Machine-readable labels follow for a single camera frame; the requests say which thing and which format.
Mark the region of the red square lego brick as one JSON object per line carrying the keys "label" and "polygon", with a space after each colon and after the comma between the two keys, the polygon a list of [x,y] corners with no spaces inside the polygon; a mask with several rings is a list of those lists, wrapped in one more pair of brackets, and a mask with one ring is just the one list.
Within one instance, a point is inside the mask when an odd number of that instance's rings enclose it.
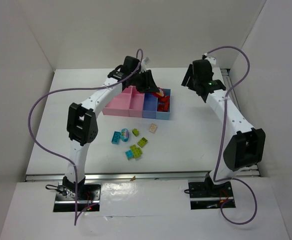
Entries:
{"label": "red square lego brick", "polygon": [[163,112],[165,110],[165,105],[164,104],[159,104],[157,107],[158,112]]}

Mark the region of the red curved lego piece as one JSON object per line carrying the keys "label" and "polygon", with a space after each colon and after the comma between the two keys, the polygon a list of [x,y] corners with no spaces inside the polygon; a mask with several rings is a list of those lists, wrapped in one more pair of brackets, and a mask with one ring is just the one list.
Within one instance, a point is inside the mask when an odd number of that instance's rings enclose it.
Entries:
{"label": "red curved lego piece", "polygon": [[165,97],[158,98],[158,102],[166,103],[166,102],[169,101],[169,99],[170,99],[170,96],[168,95],[168,96],[165,96]]}

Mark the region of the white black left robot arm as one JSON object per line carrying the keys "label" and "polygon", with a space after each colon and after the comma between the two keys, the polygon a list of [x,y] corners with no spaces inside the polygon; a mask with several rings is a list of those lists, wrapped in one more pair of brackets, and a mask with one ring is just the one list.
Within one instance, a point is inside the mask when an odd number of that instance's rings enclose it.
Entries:
{"label": "white black left robot arm", "polygon": [[72,103],[68,110],[66,129],[71,140],[70,160],[62,185],[72,193],[80,193],[85,183],[85,162],[88,148],[98,134],[97,118],[104,107],[129,86],[140,93],[159,90],[152,73],[146,69],[149,59],[126,56],[124,63],[107,75],[100,89],[81,103]]}

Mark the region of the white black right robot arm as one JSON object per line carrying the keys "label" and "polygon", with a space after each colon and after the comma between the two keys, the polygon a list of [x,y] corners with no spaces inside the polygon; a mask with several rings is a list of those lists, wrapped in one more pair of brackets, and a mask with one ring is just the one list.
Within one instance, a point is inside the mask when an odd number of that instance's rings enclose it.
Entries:
{"label": "white black right robot arm", "polygon": [[189,65],[181,83],[195,91],[223,124],[223,144],[216,167],[206,174],[203,185],[198,188],[209,197],[217,197],[237,173],[262,160],[266,138],[263,129],[256,129],[244,118],[227,95],[222,81],[213,79],[215,64],[214,57],[203,55]]}

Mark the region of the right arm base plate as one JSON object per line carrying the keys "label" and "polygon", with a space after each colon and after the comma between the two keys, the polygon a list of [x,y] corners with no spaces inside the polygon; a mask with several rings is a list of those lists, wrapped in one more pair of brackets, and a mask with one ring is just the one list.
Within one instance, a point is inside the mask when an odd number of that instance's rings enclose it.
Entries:
{"label": "right arm base plate", "polygon": [[219,209],[221,205],[224,208],[236,207],[230,182],[217,186],[205,182],[189,182],[184,193],[190,198],[191,210]]}

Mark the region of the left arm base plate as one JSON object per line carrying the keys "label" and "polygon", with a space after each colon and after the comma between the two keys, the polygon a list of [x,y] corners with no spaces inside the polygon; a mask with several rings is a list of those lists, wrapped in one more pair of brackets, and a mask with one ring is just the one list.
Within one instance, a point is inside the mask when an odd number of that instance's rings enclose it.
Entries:
{"label": "left arm base plate", "polygon": [[[75,194],[62,185],[47,184],[46,190],[55,191],[54,213],[67,213],[75,211]],[[87,208],[86,212],[98,212],[100,210],[101,184],[86,184],[77,197],[78,212]]]}

